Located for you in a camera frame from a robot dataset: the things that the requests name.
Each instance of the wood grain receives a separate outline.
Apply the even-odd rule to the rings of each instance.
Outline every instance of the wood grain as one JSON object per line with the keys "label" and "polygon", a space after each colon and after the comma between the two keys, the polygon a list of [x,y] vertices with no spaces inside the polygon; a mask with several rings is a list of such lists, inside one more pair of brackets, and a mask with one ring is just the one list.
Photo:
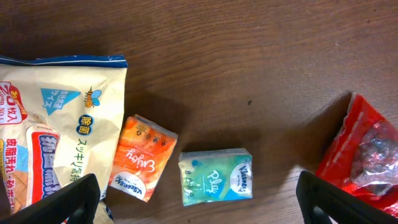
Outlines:
{"label": "wood grain", "polygon": [[[302,223],[297,177],[348,91],[398,124],[397,24],[390,0],[3,0],[0,54],[124,54],[126,116],[180,134],[149,203],[108,190],[116,223]],[[254,156],[254,199],[184,208],[178,154],[229,147]]]}

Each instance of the teal tissue pack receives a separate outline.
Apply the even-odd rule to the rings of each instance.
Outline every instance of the teal tissue pack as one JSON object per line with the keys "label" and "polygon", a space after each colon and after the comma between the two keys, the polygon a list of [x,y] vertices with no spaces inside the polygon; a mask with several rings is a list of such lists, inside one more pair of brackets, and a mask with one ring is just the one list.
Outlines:
{"label": "teal tissue pack", "polygon": [[252,198],[251,164],[244,148],[181,153],[184,206]]}

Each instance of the beige plastic bag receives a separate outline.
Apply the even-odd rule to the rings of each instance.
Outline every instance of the beige plastic bag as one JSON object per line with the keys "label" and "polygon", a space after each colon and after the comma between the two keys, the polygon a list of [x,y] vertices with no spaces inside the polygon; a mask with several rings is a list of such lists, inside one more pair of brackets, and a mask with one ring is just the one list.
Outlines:
{"label": "beige plastic bag", "polygon": [[103,198],[123,120],[125,59],[0,64],[0,169],[12,213],[89,173]]}

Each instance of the red plastic bag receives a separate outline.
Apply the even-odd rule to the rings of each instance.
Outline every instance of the red plastic bag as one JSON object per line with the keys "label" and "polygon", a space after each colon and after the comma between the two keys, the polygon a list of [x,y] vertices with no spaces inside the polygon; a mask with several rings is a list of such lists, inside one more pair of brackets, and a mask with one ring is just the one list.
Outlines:
{"label": "red plastic bag", "polygon": [[398,218],[398,132],[361,95],[316,175]]}

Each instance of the packaging bag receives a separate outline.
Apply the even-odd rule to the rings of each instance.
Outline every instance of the packaging bag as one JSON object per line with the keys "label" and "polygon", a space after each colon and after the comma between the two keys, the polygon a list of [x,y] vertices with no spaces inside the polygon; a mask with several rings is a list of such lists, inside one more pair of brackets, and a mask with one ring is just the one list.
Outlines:
{"label": "packaging bag", "polygon": [[184,206],[252,198],[252,156],[247,150],[185,152],[179,161]]}
{"label": "packaging bag", "polygon": [[353,94],[316,175],[398,217],[397,130],[363,96]]}
{"label": "packaging bag", "polygon": [[120,55],[0,57],[0,169],[11,213],[89,173],[105,196],[126,70]]}
{"label": "packaging bag", "polygon": [[177,138],[142,116],[129,117],[120,135],[109,185],[148,202]]}

